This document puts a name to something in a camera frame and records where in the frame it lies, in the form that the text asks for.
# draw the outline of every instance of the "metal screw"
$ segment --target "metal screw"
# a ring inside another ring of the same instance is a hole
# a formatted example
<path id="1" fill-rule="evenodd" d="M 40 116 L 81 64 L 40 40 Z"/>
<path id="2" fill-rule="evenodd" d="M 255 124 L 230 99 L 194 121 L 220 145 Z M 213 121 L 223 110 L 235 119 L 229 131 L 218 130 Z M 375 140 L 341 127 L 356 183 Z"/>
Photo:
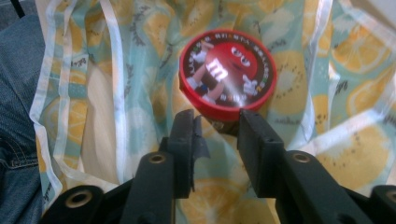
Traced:
<path id="1" fill-rule="evenodd" d="M 151 163 L 162 163 L 166 160 L 166 157 L 164 155 L 153 155 L 149 159 L 149 162 Z"/>
<path id="2" fill-rule="evenodd" d="M 65 204 L 69 208 L 78 208 L 85 205 L 92 199 L 92 193 L 89 190 L 82 190 L 70 195 Z"/>
<path id="3" fill-rule="evenodd" d="M 311 159 L 309 159 L 309 157 L 305 156 L 302 153 L 294 153 L 293 154 L 293 158 L 295 161 L 299 161 L 299 162 L 310 162 Z"/>

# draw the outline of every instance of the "lemon print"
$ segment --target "lemon print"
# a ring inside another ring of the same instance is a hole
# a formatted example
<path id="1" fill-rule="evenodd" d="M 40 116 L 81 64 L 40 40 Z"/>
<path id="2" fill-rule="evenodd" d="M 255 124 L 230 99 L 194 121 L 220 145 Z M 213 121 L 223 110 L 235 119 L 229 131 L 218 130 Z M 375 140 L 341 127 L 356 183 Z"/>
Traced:
<path id="1" fill-rule="evenodd" d="M 108 76 L 113 74 L 113 63 L 111 60 L 99 62 L 97 65 L 104 74 Z"/>
<path id="2" fill-rule="evenodd" d="M 303 55 L 297 51 L 283 51 L 273 57 L 277 83 L 270 108 L 284 115 L 302 112 L 307 95 Z"/>
<path id="3" fill-rule="evenodd" d="M 55 141 L 58 132 L 59 97 L 54 99 L 43 111 L 42 118 L 49 139 Z"/>
<path id="4" fill-rule="evenodd" d="M 51 67 L 51 72 L 54 75 L 60 75 L 61 74 L 61 69 L 62 69 L 62 59 L 59 58 L 53 58 L 52 61 L 52 67 Z"/>
<path id="5" fill-rule="evenodd" d="M 233 215 L 235 224 L 276 223 L 268 205 L 255 199 L 241 201 Z"/>
<path id="6" fill-rule="evenodd" d="M 333 128 L 344 121 L 344 117 L 340 114 L 334 115 L 330 118 L 330 128 Z"/>
<path id="7" fill-rule="evenodd" d="M 95 6 L 96 4 L 98 4 L 99 0 L 92 0 L 91 1 L 91 7 Z"/>
<path id="8" fill-rule="evenodd" d="M 56 7 L 56 11 L 64 13 L 66 8 L 70 6 L 70 0 L 63 0 L 62 2 L 59 3 L 59 5 Z"/>
<path id="9" fill-rule="evenodd" d="M 80 52 L 82 49 L 82 32 L 81 28 L 73 19 L 69 22 L 69 28 L 72 36 L 72 47 L 74 52 Z"/>
<path id="10" fill-rule="evenodd" d="M 242 190 L 223 178 L 195 180 L 195 192 L 180 200 L 181 210 L 190 224 L 232 223 L 235 203 Z"/>
<path id="11" fill-rule="evenodd" d="M 157 122 L 163 121 L 166 117 L 166 106 L 168 104 L 168 95 L 164 83 L 151 95 L 151 104 L 155 120 Z"/>
<path id="12" fill-rule="evenodd" d="M 303 48 L 308 45 L 308 42 L 315 30 L 318 2 L 319 1 L 317 0 L 304 1 L 303 35 L 301 38 Z"/>
<path id="13" fill-rule="evenodd" d="M 43 155 L 41 154 L 40 138 L 37 135 L 35 136 L 35 148 L 37 150 L 38 170 L 40 173 L 46 172 L 47 166 L 46 163 L 44 163 Z"/>
<path id="14" fill-rule="evenodd" d="M 158 2 L 155 3 L 156 6 L 164 11 L 167 11 L 171 14 L 172 17 L 175 16 L 175 9 L 171 7 L 169 4 L 168 0 L 159 0 Z"/>
<path id="15" fill-rule="evenodd" d="M 391 142 L 377 126 L 353 133 L 346 143 L 318 155 L 338 183 L 358 189 L 375 180 L 387 164 Z"/>
<path id="16" fill-rule="evenodd" d="M 266 101 L 262 105 L 262 107 L 260 107 L 258 112 L 260 115 L 262 115 L 263 118 L 267 118 L 269 106 L 270 106 L 270 101 Z"/>
<path id="17" fill-rule="evenodd" d="M 328 116 L 328 97 L 327 95 L 318 95 L 312 99 L 315 110 L 315 127 L 317 133 L 321 134 L 327 130 Z"/>
<path id="18" fill-rule="evenodd" d="M 326 24 L 326 28 L 318 42 L 318 56 L 326 57 L 332 43 L 332 16 Z"/>
<path id="19" fill-rule="evenodd" d="M 284 0 L 260 0 L 259 8 L 265 12 L 270 13 L 283 6 Z"/>
<path id="20" fill-rule="evenodd" d="M 244 18 L 252 14 L 251 9 L 247 5 L 240 3 L 228 3 L 227 9 L 231 14 L 236 16 L 236 20 L 233 22 L 236 26 L 242 25 Z"/>
<path id="21" fill-rule="evenodd" d="M 64 155 L 64 163 L 76 170 L 78 168 L 78 157 Z"/>
<path id="22" fill-rule="evenodd" d="M 197 35 L 202 33 L 212 21 L 215 7 L 212 1 L 194 0 L 186 1 L 186 8 L 181 16 L 182 36 Z"/>
<path id="23" fill-rule="evenodd" d="M 87 115 L 87 103 L 84 100 L 70 99 L 68 139 L 81 145 Z"/>
<path id="24" fill-rule="evenodd" d="M 234 181 L 235 183 L 238 183 L 239 185 L 245 185 L 248 187 L 249 183 L 249 178 L 248 178 L 248 173 L 245 168 L 245 165 L 240 161 L 240 157 L 237 156 L 238 158 L 238 163 L 235 163 L 232 165 L 230 168 L 230 179 Z"/>
<path id="25" fill-rule="evenodd" d="M 132 21 L 134 15 L 134 1 L 131 0 L 112 0 L 114 14 L 117 18 L 118 24 L 125 24 Z"/>
<path id="26" fill-rule="evenodd" d="M 55 43 L 59 46 L 64 45 L 64 29 L 60 27 L 55 31 Z"/>
<path id="27" fill-rule="evenodd" d="M 189 99 L 184 95 L 184 93 L 179 88 L 179 78 L 175 76 L 173 87 L 172 87 L 172 114 L 175 116 L 178 112 L 192 109 L 193 106 L 191 105 Z"/>
<path id="28" fill-rule="evenodd" d="M 396 66 L 391 66 L 376 79 L 363 82 L 347 97 L 346 112 L 349 116 L 356 115 L 372 108 L 379 96 L 392 79 Z"/>
<path id="29" fill-rule="evenodd" d="M 334 59 L 351 72 L 366 74 L 389 56 L 384 43 L 363 26 L 355 26 L 349 37 L 332 50 Z"/>
<path id="30" fill-rule="evenodd" d="M 394 112 L 396 112 L 396 101 L 395 100 L 393 100 L 392 101 L 392 103 L 391 103 L 391 105 L 392 105 L 392 110 L 394 111 Z"/>
<path id="31" fill-rule="evenodd" d="M 160 58 L 165 52 L 166 31 L 170 22 L 170 18 L 162 13 L 152 15 L 144 24 L 143 30 L 148 36 L 151 44 L 157 50 Z"/>
<path id="32" fill-rule="evenodd" d="M 105 41 L 105 43 L 110 46 L 110 33 L 108 32 L 103 11 L 87 15 L 85 27 L 87 30 L 87 45 L 89 47 L 97 46 L 101 44 L 102 41 Z"/>
<path id="33" fill-rule="evenodd" d="M 73 68 L 70 69 L 70 83 L 85 85 L 86 83 L 85 73 Z"/>
<path id="34" fill-rule="evenodd" d="M 71 99 L 69 107 L 68 139 L 81 145 L 85 127 L 87 104 L 83 100 Z M 44 125 L 49 137 L 55 139 L 58 131 L 59 98 L 53 100 L 44 110 Z"/>
<path id="35" fill-rule="evenodd" d="M 219 29 L 228 29 L 232 30 L 235 27 L 235 21 L 225 21 L 224 23 L 219 25 Z"/>

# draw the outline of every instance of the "denim jeans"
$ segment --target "denim jeans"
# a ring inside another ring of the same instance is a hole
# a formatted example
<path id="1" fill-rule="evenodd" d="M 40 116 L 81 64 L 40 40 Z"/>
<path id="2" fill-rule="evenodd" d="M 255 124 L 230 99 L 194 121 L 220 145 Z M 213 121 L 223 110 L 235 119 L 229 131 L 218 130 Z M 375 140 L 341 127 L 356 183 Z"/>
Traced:
<path id="1" fill-rule="evenodd" d="M 29 110 L 44 56 L 36 15 L 0 32 L 0 222 L 37 223 L 42 212 Z"/>

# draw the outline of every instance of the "red lid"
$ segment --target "red lid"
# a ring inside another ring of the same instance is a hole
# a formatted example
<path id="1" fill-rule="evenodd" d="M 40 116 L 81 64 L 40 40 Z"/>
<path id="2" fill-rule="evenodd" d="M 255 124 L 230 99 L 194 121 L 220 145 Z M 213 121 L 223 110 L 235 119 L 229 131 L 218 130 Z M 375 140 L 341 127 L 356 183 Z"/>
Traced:
<path id="1" fill-rule="evenodd" d="M 195 37 L 183 49 L 180 89 L 206 117 L 239 119 L 240 108 L 258 110 L 273 92 L 276 68 L 262 43 L 231 30 Z"/>

